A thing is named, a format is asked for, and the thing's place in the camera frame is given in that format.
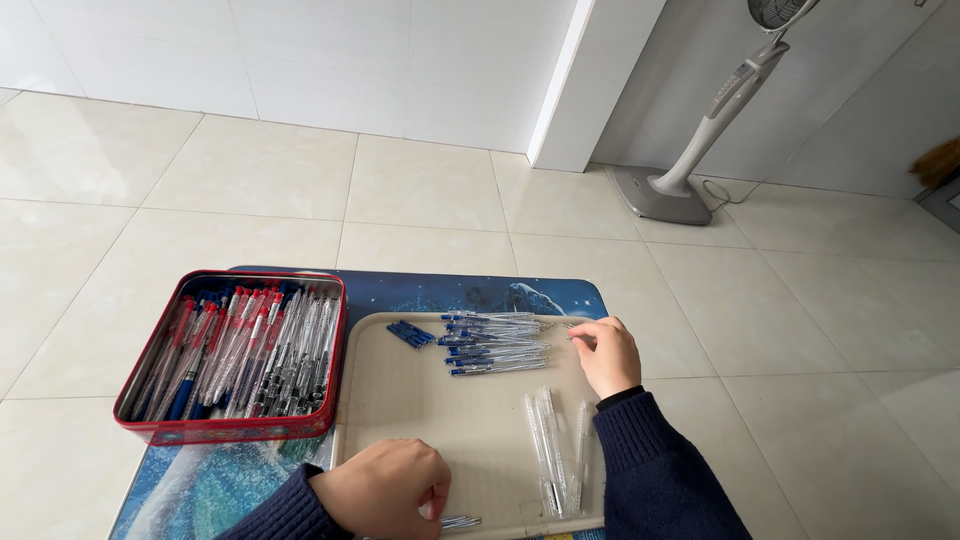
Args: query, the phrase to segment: metal tin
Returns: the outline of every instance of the metal tin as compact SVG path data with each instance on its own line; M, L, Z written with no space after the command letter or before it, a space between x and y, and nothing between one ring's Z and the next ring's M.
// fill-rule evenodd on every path
M340 299L337 315L336 337L327 365L329 383L324 402L319 409L305 416L268 418L230 418L217 420L174 420L163 422L133 422L130 420L133 402L153 368L159 348L162 347L163 329L172 316L171 311L183 295L195 295L202 289L219 290L242 285L254 288L262 285L281 286L287 290L313 288L328 296ZM163 315L157 321L154 332L143 348L140 358L124 384L123 391L113 406L113 418L125 429L133 431L148 444L154 446L197 443L225 443L262 441L270 439L294 439L314 437L333 426L333 413L340 387L340 372L347 328L347 292L344 283L336 276L326 274L293 274L278 272L238 272L197 270L184 276L170 297Z

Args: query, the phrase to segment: navy sweater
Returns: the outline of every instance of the navy sweater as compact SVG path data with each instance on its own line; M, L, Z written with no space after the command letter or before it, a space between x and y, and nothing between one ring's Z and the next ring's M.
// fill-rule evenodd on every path
M597 405L593 425L607 467L607 538L750 538L697 449L663 418L642 386ZM304 464L276 492L218 540L348 540L324 510Z

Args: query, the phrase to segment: hand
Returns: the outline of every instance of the hand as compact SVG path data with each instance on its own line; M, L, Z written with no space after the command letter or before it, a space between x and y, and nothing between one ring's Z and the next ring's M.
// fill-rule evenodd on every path
M358 538L436 540L450 492L450 468L419 439L379 441L310 479L326 512ZM418 508L430 503L427 518Z
M601 400L642 383L640 353L634 337L620 319L604 317L573 327L566 333L573 336L580 365ZM592 343L584 341L584 336L592 338Z

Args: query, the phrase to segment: floor tile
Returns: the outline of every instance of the floor tile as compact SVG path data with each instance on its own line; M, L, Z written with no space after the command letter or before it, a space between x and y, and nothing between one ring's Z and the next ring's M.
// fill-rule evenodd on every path
M643 377L716 375L642 242L511 234L520 276L590 280L634 335Z
M20 90L0 88L0 107L3 107L8 101L16 97L18 93L20 93Z
M645 380L643 387L707 460L754 538L806 538L723 382Z
M0 398L57 324L133 209L0 199Z
M24 92L0 109L0 197L139 206L201 116Z
M243 264L330 268L337 222L140 209L8 398L120 392L178 280Z
M960 261L960 234L913 201L805 189L832 253L874 258Z
M647 247L720 375L850 369L757 251Z
M960 264L863 258L860 264L960 360Z
M811 540L960 534L960 498L857 374L724 384Z
M613 167L605 165L604 168L607 170L607 175L610 176ZM719 202L713 195L704 190L703 179L697 175L690 175L690 183L693 184L693 187L700 193L701 197L703 197L708 208L717 208ZM636 229L640 231L640 236L643 236L643 240L646 242L729 248L754 247L743 231L740 231L740 228L737 227L733 219L730 218L727 211L722 208L713 211L713 219L709 225L705 226L669 223L646 217L637 217L635 215L631 215L631 219L634 220Z
M960 494L960 371L875 372L860 378Z
M710 178L739 201L756 186L752 182ZM724 205L740 230L759 249L832 253L832 237L820 223L814 201L806 195L816 189L761 184L741 204Z
M786 252L763 255L854 370L956 364L857 259Z
M341 220L356 141L346 132L207 115L143 206Z
M603 166L535 169L522 154L490 152L511 233L640 240Z
M350 222L344 224L337 268L516 276L506 233Z
M347 221L505 232L490 153L360 135Z
M112 409L112 398L0 403L6 537L107 537L146 448Z

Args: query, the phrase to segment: table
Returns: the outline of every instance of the table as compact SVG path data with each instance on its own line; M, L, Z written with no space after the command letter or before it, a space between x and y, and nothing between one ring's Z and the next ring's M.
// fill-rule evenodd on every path
M238 266L254 272L332 274L347 289L347 334L380 311L533 311L607 316L600 292L583 280L523 279ZM303 461L328 468L333 437L148 447L123 502L111 540L213 538L273 493ZM603 529L548 537L603 540Z

